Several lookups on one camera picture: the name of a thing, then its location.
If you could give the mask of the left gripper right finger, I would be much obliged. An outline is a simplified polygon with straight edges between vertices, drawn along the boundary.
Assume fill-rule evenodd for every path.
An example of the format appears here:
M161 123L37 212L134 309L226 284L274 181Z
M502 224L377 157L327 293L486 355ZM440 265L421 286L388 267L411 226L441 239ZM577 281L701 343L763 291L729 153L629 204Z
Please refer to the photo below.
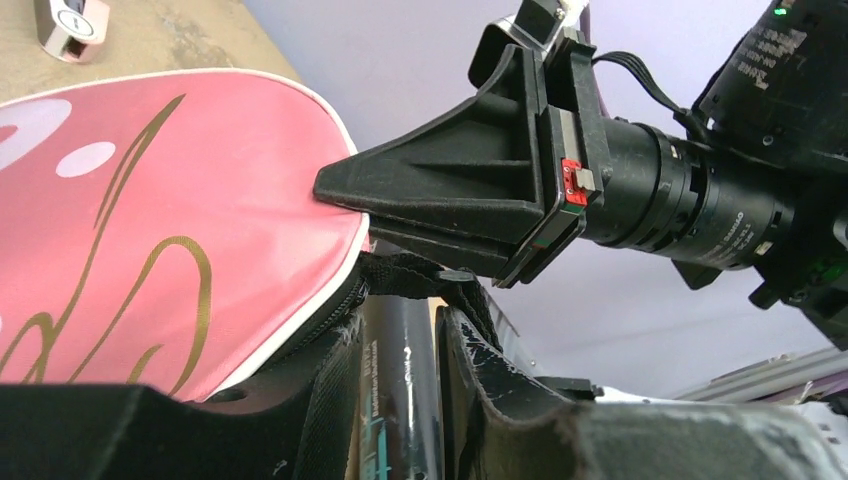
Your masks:
M843 479L844 439L772 405L574 402L438 313L451 479Z

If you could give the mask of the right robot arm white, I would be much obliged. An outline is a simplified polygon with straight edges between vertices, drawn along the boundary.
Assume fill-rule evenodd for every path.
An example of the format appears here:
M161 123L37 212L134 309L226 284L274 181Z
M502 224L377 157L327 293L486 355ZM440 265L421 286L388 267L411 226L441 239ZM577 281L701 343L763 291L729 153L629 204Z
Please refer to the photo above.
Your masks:
M486 28L475 94L323 167L319 201L500 288L578 238L669 258L689 288L752 268L750 302L847 346L847 5L773 1L689 108L563 1Z

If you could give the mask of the black shuttlecock tube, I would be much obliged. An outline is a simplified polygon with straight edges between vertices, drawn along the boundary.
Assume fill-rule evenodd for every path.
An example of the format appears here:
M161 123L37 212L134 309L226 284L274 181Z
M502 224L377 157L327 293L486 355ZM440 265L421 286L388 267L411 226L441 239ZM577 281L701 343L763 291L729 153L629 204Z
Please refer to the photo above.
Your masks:
M354 479L442 479L439 378L427 302L363 307Z

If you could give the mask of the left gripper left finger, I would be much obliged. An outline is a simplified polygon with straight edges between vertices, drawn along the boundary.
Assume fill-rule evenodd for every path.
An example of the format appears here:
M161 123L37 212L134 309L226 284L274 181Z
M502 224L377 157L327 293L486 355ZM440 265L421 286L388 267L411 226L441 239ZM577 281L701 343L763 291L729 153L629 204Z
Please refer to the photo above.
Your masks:
M1 389L5 479L341 479L362 318L204 402L141 385Z

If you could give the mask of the pink sport racket bag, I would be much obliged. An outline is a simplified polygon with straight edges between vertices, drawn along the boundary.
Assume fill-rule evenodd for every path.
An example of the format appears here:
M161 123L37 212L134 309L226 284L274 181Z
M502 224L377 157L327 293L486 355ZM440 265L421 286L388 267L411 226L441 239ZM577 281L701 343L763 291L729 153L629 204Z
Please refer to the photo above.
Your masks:
M356 151L327 100L244 69L136 75L1 107L1 380L201 401L310 333L367 216L315 201Z

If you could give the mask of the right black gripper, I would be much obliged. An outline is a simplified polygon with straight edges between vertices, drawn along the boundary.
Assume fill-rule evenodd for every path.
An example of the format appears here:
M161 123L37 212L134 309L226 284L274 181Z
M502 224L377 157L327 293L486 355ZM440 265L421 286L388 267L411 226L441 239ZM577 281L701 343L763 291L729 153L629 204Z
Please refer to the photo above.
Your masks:
M476 95L322 168L315 197L368 212L378 238L496 287L531 282L585 231L588 207L603 203L609 154L595 47L565 27L543 52L535 60L507 47Z

